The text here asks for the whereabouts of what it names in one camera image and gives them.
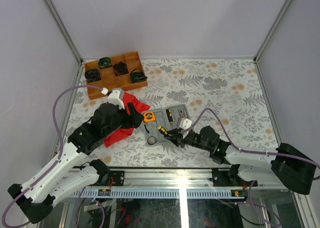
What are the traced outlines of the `orange tape measure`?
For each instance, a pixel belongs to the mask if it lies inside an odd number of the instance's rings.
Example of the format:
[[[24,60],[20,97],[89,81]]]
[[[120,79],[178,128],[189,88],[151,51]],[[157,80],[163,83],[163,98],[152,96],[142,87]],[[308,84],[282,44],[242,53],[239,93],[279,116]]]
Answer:
[[[155,116],[154,112],[152,112],[152,111],[145,112],[143,114],[143,121],[145,123],[156,121],[156,116]]]

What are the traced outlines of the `grey plastic tool case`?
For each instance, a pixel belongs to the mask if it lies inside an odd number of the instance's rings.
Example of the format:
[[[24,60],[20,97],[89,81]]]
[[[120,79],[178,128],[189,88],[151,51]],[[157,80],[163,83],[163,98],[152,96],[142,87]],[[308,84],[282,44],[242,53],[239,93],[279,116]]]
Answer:
[[[172,111],[172,117],[173,117],[173,125],[171,125],[168,121],[168,117],[166,114],[166,110],[170,109]],[[162,135],[159,131],[158,131],[158,126],[163,126],[167,131],[168,130],[172,130],[173,128],[177,127],[177,121],[179,119],[179,110],[183,110],[186,117],[189,116],[189,112],[187,109],[187,106],[185,104],[178,104],[178,105],[172,105],[172,106],[168,106],[165,108],[158,108],[158,109],[152,109],[149,111],[154,112],[155,117],[156,117],[156,121],[154,122],[148,122],[145,123],[143,121],[142,124],[142,131],[144,132],[144,136],[145,136],[145,141],[146,141],[146,145],[149,147],[152,146],[156,146],[156,145],[161,145],[164,143],[168,143],[169,141],[164,137],[164,135]],[[149,145],[147,143],[147,139],[150,136],[155,136],[157,139],[157,142],[153,145]]]

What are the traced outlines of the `black yellow screwdriver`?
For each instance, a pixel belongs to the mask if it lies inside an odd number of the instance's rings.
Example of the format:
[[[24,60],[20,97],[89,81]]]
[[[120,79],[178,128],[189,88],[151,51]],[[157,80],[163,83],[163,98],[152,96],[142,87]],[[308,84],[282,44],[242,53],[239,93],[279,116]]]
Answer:
[[[167,118],[168,121],[171,125],[173,125],[173,115],[172,115],[172,111],[170,109],[166,110],[166,114],[167,114]]]
[[[168,135],[168,131],[163,126],[158,126],[157,129],[162,135],[164,135],[164,136]]]

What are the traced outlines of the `black electrical tape roll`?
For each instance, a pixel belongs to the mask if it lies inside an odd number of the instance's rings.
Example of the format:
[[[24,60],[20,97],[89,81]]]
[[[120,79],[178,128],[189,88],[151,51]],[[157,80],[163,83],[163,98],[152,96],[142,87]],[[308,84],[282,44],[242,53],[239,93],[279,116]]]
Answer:
[[[148,139],[147,139],[147,143],[148,143],[149,145],[153,145],[153,144],[155,144],[156,142],[157,142],[157,139],[156,139],[155,136],[150,136],[150,137],[148,137]]]

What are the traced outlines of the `orange handled pliers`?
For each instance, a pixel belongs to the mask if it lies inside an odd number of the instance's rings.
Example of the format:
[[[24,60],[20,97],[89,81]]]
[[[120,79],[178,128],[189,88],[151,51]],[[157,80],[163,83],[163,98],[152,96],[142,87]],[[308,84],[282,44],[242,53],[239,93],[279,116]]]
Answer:
[[[179,110],[178,111],[178,113],[179,113],[179,118],[185,118],[186,117],[186,115],[185,115],[185,113],[184,113],[184,111],[183,110]]]

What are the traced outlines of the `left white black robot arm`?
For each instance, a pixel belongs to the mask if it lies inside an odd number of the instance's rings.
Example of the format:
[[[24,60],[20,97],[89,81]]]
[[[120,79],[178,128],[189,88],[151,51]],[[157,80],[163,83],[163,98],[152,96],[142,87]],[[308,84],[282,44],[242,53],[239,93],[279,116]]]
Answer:
[[[63,150],[55,155],[35,176],[23,184],[12,184],[8,193],[29,223],[44,220],[63,199],[89,185],[105,185],[110,169],[100,159],[93,160],[81,171],[62,180],[78,162],[100,147],[105,138],[118,129],[138,128],[144,117],[133,103],[127,107],[102,104],[92,117],[68,137]]]

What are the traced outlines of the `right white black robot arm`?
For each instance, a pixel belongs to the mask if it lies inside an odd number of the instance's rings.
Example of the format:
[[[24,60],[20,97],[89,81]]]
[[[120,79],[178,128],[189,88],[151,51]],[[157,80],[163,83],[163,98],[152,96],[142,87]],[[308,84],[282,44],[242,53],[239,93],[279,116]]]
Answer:
[[[177,147],[188,145],[209,152],[217,164],[231,165],[228,180],[233,185],[244,181],[282,184],[289,190],[308,195],[314,180],[316,165],[313,160],[287,143],[277,148],[256,151],[253,148],[237,149],[224,141],[211,126],[203,127],[199,133],[183,129],[167,131],[159,126],[158,131]]]

